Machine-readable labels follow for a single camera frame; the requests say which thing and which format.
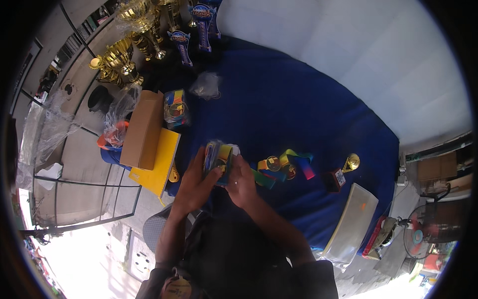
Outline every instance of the cardboard box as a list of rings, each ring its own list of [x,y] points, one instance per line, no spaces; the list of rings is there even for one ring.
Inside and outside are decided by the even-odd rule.
[[[153,170],[159,135],[163,126],[164,95],[141,92],[131,116],[119,162],[126,166]]]
[[[418,180],[431,181],[456,176],[456,152],[418,162]]]

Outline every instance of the black shirt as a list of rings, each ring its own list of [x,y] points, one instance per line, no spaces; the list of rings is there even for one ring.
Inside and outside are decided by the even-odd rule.
[[[180,264],[205,298],[338,298],[328,261],[292,268],[285,253],[254,224],[208,219],[186,240]],[[151,271],[136,298],[158,299],[173,273]]]

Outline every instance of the black pot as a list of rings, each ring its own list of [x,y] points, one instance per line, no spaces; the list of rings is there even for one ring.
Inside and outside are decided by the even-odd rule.
[[[108,89],[99,85],[93,90],[88,99],[88,108],[90,112],[101,111],[106,114],[112,101],[113,96],[109,94]]]

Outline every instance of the wooden trophy base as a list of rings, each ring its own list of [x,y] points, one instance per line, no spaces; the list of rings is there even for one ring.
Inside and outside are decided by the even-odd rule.
[[[340,168],[337,168],[334,171],[322,173],[320,176],[324,181],[327,192],[339,193],[340,188],[345,185],[345,177]]]

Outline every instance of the hand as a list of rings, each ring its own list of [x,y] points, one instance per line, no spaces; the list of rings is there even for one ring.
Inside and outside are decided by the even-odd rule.
[[[214,168],[203,180],[204,147],[200,147],[196,157],[191,160],[184,173],[178,193],[174,199],[171,213],[178,213],[181,217],[201,208],[207,201],[211,189],[221,177],[221,170]]]
[[[254,174],[241,155],[232,157],[232,170],[226,190],[232,202],[242,209],[258,197]]]

